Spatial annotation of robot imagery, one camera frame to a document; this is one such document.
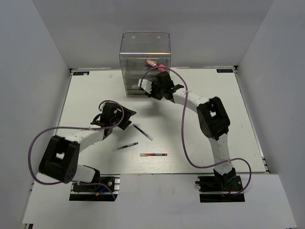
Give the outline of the purple pen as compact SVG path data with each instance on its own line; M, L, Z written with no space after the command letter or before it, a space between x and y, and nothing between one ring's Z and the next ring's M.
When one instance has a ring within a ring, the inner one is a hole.
M140 133L142 133L146 138L148 138L150 141L153 140L153 138L148 135L146 132L144 132L141 128L139 128L137 125L133 124L133 127L136 128Z

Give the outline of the green pen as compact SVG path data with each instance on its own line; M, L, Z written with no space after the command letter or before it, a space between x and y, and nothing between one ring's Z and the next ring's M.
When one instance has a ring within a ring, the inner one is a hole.
M131 144L127 144L127 145L121 146L121 147L117 148L117 150L129 148L129 147L136 146L136 145L138 145L138 142L134 142L134 143L131 143Z

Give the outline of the pink glue bottle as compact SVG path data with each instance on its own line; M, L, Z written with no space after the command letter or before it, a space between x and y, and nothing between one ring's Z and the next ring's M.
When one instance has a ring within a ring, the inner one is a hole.
M153 70L157 70L159 72L166 72L166 66L163 64L158 64L157 61L153 61L150 59L145 60L144 65L146 67L147 70L153 69Z

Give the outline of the red pen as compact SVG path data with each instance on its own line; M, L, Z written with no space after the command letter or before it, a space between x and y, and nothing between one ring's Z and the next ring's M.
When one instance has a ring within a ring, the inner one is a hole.
M146 157L146 156L168 156L167 153L140 153L141 157Z

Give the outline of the clear drawer organizer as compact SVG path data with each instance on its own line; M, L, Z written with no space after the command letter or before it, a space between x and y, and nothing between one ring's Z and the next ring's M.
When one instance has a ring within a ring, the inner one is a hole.
M120 67L124 87L127 96L144 95L144 91L139 90L138 81L146 75L146 79L154 80L157 70L147 70L144 62L147 59L157 61L166 67L171 65L171 54L169 53L119 53Z

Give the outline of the clear organizer lid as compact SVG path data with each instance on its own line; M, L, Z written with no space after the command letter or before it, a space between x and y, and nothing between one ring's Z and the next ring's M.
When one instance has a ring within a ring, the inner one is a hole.
M169 53L170 34L164 31L126 31L122 35L120 53Z

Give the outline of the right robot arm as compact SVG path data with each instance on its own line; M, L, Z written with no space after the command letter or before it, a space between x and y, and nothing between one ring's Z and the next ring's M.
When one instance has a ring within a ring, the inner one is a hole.
M175 85L167 71L158 73L155 77L152 82L139 80L139 87L148 97L157 100L165 98L183 106L181 138L185 155L187 155L184 142L185 110L188 108L198 115L200 129L208 138L213 153L215 184L220 190L227 190L233 183L232 179L236 176L236 171L230 160L227 143L230 119L221 99L194 94L188 89L186 82L183 82L183 85Z

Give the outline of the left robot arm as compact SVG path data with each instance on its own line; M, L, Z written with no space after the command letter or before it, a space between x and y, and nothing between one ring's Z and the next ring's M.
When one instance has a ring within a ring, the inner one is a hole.
M40 173L65 184L71 181L83 182L89 190L100 187L98 170L79 165L79 154L106 139L115 127L125 130L132 123L130 118L137 112L110 100L101 103L99 111L89 127L69 127L79 131L68 136L54 135L49 140L39 165Z

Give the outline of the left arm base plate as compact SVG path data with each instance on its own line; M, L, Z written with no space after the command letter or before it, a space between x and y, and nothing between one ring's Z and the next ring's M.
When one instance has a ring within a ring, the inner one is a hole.
M114 202L119 194L120 175L100 175L93 184L73 182L69 201Z

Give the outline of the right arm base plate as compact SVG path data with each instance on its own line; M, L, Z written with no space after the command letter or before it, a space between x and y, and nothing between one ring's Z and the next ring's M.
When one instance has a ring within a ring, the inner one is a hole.
M236 176L228 184L222 186L214 176L197 177L195 185L199 188L201 203L245 202L240 176Z

